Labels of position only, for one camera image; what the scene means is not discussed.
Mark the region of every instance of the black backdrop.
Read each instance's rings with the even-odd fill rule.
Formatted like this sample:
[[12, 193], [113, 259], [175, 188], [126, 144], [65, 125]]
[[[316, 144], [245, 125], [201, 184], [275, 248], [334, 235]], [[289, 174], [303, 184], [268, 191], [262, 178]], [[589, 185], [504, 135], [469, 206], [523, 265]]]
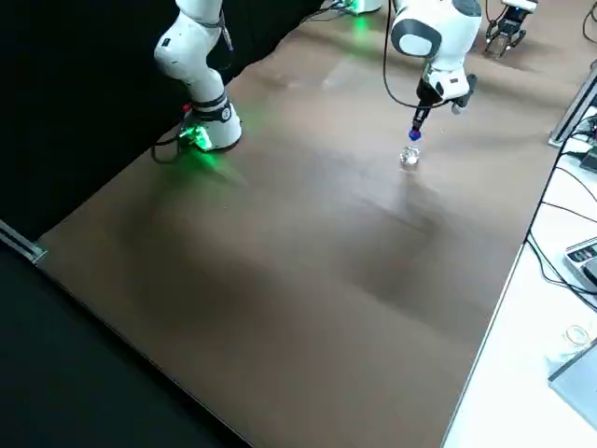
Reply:
[[[225, 80], [267, 56], [320, 4], [224, 0], [235, 44]], [[187, 96], [153, 61], [178, 9], [174, 0], [3, 8], [0, 218], [36, 240], [178, 121]]]

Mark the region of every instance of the cable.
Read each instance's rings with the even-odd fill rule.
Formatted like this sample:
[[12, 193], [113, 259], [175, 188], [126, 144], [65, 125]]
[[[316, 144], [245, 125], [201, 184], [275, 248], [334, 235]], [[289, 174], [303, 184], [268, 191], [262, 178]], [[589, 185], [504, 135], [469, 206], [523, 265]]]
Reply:
[[[548, 274], [545, 272], [545, 265], [543, 264], [543, 259], [541, 258], [541, 256], [539, 255], [539, 252], [537, 251], [535, 245], [536, 245], [536, 240], [533, 243], [531, 240], [527, 239], [525, 241], [525, 243], [527, 245], [529, 245], [529, 247], [531, 247], [531, 250], [533, 250], [533, 253], [535, 254], [537, 261], [539, 262], [539, 268], [541, 269], [541, 276], [545, 279], [546, 282], [555, 285], [556, 287], [569, 287], [567, 286], [564, 282], [560, 282], [558, 280], [555, 280], [553, 278], [550, 278], [548, 276]], [[589, 291], [583, 287], [577, 287], [574, 285], [570, 285], [571, 288], [573, 288], [576, 292], [581, 293], [581, 294], [589, 294], [591, 296], [597, 296], [597, 293], [594, 291]]]
[[571, 213], [573, 215], [576, 215], [577, 217], [582, 217], [583, 219], [586, 219], [587, 221], [594, 222], [595, 224], [597, 224], [597, 219], [593, 219], [592, 217], [585, 217], [584, 215], [581, 215], [580, 213], [575, 212], [574, 210], [570, 210], [569, 208], [562, 207], [561, 205], [556, 205], [555, 203], [547, 203], [545, 201], [541, 201], [541, 203], [544, 203], [545, 205], [548, 205], [553, 208], [563, 210], [564, 212]]
[[593, 6], [590, 7], [589, 12], [585, 16], [585, 20], [582, 22], [582, 35], [592, 44], [597, 45], [597, 40], [589, 37], [587, 34], [587, 23], [589, 22], [589, 18], [592, 18], [594, 22], [597, 22], [597, 17], [595, 17], [595, 9], [597, 8], [597, 2], [593, 3]]
[[553, 279], [549, 279], [546, 278], [550, 283], [556, 282], [561, 284], [562, 286], [567, 287], [568, 289], [570, 289], [570, 291], [572, 291], [572, 293], [579, 299], [581, 300], [585, 305], [587, 305], [589, 308], [591, 308], [592, 311], [594, 311], [595, 313], [597, 313], [597, 306], [593, 305], [590, 301], [588, 301], [585, 297], [583, 297], [581, 295], [582, 294], [588, 294], [591, 295], [592, 297], [597, 297], [597, 292], [592, 292], [592, 291], [587, 291], [586, 289], [583, 289], [581, 287], [575, 287], [571, 284], [569, 284], [565, 278], [563, 278], [563, 276], [560, 274], [560, 272], [558, 272], [558, 270], [556, 269], [556, 267], [551, 263], [551, 261], [549, 261], [549, 259], [546, 257], [545, 253], [543, 252], [543, 250], [541, 250], [541, 247], [539, 247], [539, 244], [537, 243], [537, 240], [535, 239], [535, 237], [533, 236], [533, 233], [531, 231], [529, 231], [529, 235], [531, 238], [533, 238], [533, 240], [535, 241], [535, 249], [534, 250], [535, 254], [538, 256], [540, 254], [539, 257], [539, 263], [542, 264], [542, 259], [544, 259], [550, 269], [558, 276], [558, 278], [560, 278], [560, 282], [558, 282], [557, 280], [553, 280]]
[[392, 91], [390, 90], [390, 86], [388, 85], [388, 77], [387, 77], [387, 64], [388, 64], [388, 39], [390, 37], [390, 22], [391, 22], [391, 18], [392, 18], [393, 3], [394, 2], [392, 0], [388, 0], [388, 5], [389, 5], [388, 20], [385, 25], [385, 39], [383, 42], [383, 65], [382, 66], [383, 66], [383, 86], [385, 87], [385, 91], [387, 91], [390, 98], [392, 98], [399, 105], [403, 105], [403, 106], [409, 107], [411, 109], [430, 110], [430, 109], [437, 109], [438, 107], [442, 107], [443, 105], [446, 105], [448, 103], [448, 101], [444, 101], [443, 103], [440, 103], [438, 105], [410, 105], [409, 103], [404, 103], [403, 101], [400, 101], [399, 99], [397, 99], [394, 96], [394, 94], [392, 93]]
[[[166, 142], [173, 143], [174, 141], [176, 142], [176, 153], [174, 154], [174, 156], [171, 157], [170, 159], [159, 158], [158, 150], [156, 147], [163, 147], [163, 146], [168, 145], [168, 143], [166, 143]], [[178, 159], [180, 159], [180, 156], [182, 155], [182, 150], [180, 147], [180, 141], [178, 140], [178, 136], [169, 138], [168, 140], [165, 140], [164, 142], [158, 142], [155, 145], [152, 145], [149, 154], [151, 155], [151, 159], [158, 165], [171, 165], [173, 163], [176, 163], [178, 161]]]
[[[344, 0], [336, 0], [335, 2], [333, 2], [328, 7], [322, 7], [320, 9], [317, 9], [314, 13], [309, 14], [302, 21], [300, 21], [300, 23], [304, 23], [305, 21], [314, 21], [312, 19], [313, 17], [319, 16], [321, 14], [324, 14], [324, 13], [328, 12], [328, 11], [338, 11], [338, 12], [348, 13], [350, 11], [349, 7], [352, 4], [353, 4], [353, 1], [345, 3]], [[330, 18], [330, 19], [327, 19], [327, 20], [323, 19], [323, 20], [319, 20], [319, 21], [330, 21], [330, 20], [338, 19], [342, 15], [334, 16], [333, 18]]]
[[504, 16], [504, 14], [506, 14], [506, 11], [507, 11], [507, 7], [504, 7], [504, 10], [502, 10], [502, 12], [500, 13], [499, 16], [497, 16], [497, 18], [495, 18], [493, 20], [490, 19], [489, 18], [489, 0], [485, 0], [485, 19], [487, 19], [488, 23], [493, 23], [493, 22], [499, 21]]
[[335, 21], [336, 19], [339, 19], [340, 17], [344, 17], [348, 14], [349, 14], [348, 11], [338, 11], [338, 14], [336, 14], [333, 17], [327, 17], [325, 19], [309, 19], [308, 21]]
[[595, 201], [595, 203], [597, 203], [597, 197], [595, 197], [595, 195], [593, 194], [593, 192], [589, 189], [589, 187], [587, 187], [584, 184], [584, 182], [582, 180], [580, 180], [578, 177], [576, 177], [575, 175], [573, 175], [572, 173], [570, 173], [565, 168], [562, 168], [561, 166], [556, 166], [556, 170], [564, 171], [567, 175], [569, 175], [570, 177], [572, 177], [578, 184], [580, 184], [580, 186], [583, 189], [585, 189], [585, 191], [591, 196], [591, 198]]

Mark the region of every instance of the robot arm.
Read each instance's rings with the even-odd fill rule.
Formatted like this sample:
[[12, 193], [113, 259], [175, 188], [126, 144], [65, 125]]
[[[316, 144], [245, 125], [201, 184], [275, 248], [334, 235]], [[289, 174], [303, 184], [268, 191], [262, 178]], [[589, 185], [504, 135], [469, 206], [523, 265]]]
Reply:
[[204, 151], [233, 147], [241, 138], [241, 121], [222, 77], [206, 62], [222, 34], [229, 43], [222, 0], [176, 0], [176, 5], [180, 13], [158, 41], [154, 57], [164, 74], [187, 86], [191, 97], [179, 137], [184, 145]]
[[537, 3], [538, 0], [502, 0], [504, 12], [495, 20], [488, 17], [485, 51], [500, 58], [509, 49], [517, 47], [526, 36], [526, 31], [521, 29], [522, 23], [528, 15], [535, 13]]
[[477, 0], [394, 2], [393, 46], [407, 56], [426, 59], [413, 119], [413, 130], [418, 132], [433, 105], [446, 101], [466, 105], [476, 78], [466, 75], [465, 56], [479, 31], [481, 8]]

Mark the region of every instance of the small transparent object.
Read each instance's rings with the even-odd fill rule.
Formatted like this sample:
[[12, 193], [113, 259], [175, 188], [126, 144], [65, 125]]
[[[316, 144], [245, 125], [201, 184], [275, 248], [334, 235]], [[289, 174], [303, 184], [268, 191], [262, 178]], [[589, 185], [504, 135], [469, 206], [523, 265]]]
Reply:
[[406, 145], [400, 153], [400, 162], [403, 166], [411, 167], [419, 163], [421, 158], [421, 149], [414, 142], [410, 142]]
[[548, 359], [554, 363], [563, 364], [587, 347], [591, 340], [586, 329], [579, 325], [571, 325], [550, 344]]

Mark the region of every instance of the white table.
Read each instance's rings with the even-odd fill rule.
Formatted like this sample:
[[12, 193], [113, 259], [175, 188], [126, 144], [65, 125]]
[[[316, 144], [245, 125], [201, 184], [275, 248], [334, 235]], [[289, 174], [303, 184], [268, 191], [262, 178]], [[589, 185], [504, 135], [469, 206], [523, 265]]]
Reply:
[[[564, 149], [587, 150], [588, 145], [577, 140]], [[597, 195], [597, 175], [580, 169], [579, 162], [569, 157], [562, 157], [558, 165]], [[597, 204], [559, 170], [554, 172], [544, 200], [597, 219]], [[533, 235], [564, 278], [580, 286], [563, 266], [563, 250], [597, 236], [597, 224], [543, 204]], [[545, 267], [546, 273], [556, 278], [547, 263]], [[597, 430], [548, 385], [553, 365], [547, 355], [571, 325], [580, 325], [597, 337], [597, 314], [568, 289], [546, 282], [532, 249], [523, 245], [443, 447], [597, 447]]]

